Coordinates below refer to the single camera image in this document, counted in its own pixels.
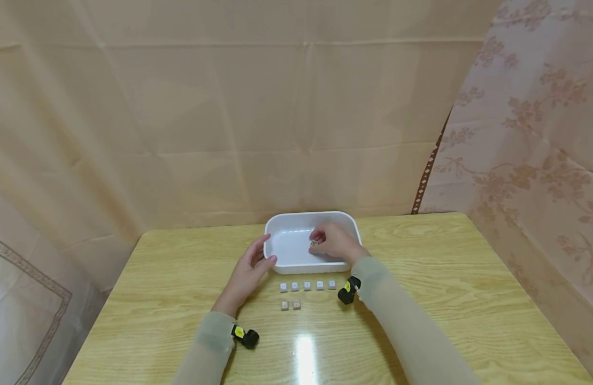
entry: brown trim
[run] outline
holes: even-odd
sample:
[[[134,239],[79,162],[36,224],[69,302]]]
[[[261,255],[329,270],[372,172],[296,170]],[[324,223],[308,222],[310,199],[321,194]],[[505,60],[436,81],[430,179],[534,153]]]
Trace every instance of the brown trim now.
[[[33,266],[28,260],[23,258],[20,254],[13,251],[7,244],[0,241],[0,257],[7,260],[13,266],[19,268],[22,272],[26,275],[32,277],[32,279],[36,280],[37,283],[41,284],[43,287],[49,289],[53,293],[55,293],[58,297],[61,298],[61,304],[59,305],[59,309],[55,316],[52,319],[52,324],[48,328],[48,332],[44,336],[44,339],[40,343],[40,347],[37,349],[37,352],[33,356],[33,359],[27,365],[25,371],[20,375],[18,380],[16,381],[15,385],[26,385],[30,378],[35,373],[37,367],[40,365],[48,346],[50,345],[50,341],[54,337],[59,324],[61,322],[61,318],[65,315],[67,311],[67,306],[70,303],[70,299],[72,299],[72,292],[68,289],[62,287],[57,281],[53,280],[49,276],[45,275],[38,269],[37,267]]]
[[[431,170],[433,170],[433,163],[435,163],[435,157],[437,157],[437,151],[439,150],[440,143],[442,143],[442,137],[444,132],[446,131],[446,125],[449,124],[450,114],[452,113],[452,109],[450,109],[449,116],[446,117],[446,122],[444,122],[444,126],[442,127],[442,132],[440,136],[437,138],[437,142],[435,142],[435,148],[431,151],[431,155],[429,157],[429,161],[425,166],[425,171],[422,172],[422,177],[420,178],[420,184],[418,185],[418,191],[415,193],[414,203],[412,204],[412,211],[411,214],[418,214],[418,210],[420,210],[420,204],[422,203],[422,198],[425,195],[425,190],[427,189],[427,183],[429,183],[429,177],[431,176]]]

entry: left hand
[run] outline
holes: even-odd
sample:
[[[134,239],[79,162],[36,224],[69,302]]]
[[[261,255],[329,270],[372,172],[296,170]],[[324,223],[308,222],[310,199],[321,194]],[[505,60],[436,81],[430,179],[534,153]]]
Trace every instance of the left hand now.
[[[271,235],[266,234],[249,244],[243,256],[236,262],[230,280],[211,311],[226,313],[236,318],[236,311],[260,284],[261,277],[277,263],[277,256],[264,258],[263,245],[269,238]]]

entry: wood grain tabletop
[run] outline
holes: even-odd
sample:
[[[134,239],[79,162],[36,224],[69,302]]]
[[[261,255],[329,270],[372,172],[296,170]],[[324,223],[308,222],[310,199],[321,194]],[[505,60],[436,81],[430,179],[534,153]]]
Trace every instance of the wood grain tabletop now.
[[[447,333],[483,384],[593,384],[463,214],[357,219],[363,244]],[[169,384],[202,317],[264,225],[153,230],[139,240],[65,384]],[[241,309],[255,350],[236,346],[224,384],[407,384],[380,325],[315,282],[270,273]],[[280,293],[280,283],[298,292]],[[303,291],[304,281],[312,291]],[[300,299],[300,310],[281,311]]]

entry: beige sleeve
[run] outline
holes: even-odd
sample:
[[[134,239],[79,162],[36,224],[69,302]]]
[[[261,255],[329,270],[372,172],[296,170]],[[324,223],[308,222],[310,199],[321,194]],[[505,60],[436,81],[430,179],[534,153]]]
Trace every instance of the beige sleeve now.
[[[380,261],[362,258],[352,275],[361,280],[358,296],[384,328],[410,385],[480,384],[448,337]]]
[[[232,326],[236,320],[210,312],[202,320],[172,385],[219,385],[234,348]]]

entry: pink floral fabric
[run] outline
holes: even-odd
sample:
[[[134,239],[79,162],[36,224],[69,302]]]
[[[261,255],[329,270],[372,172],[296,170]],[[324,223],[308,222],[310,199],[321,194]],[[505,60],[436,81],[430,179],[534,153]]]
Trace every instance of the pink floral fabric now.
[[[593,1],[500,5],[423,192],[437,211],[470,216],[593,376]]]

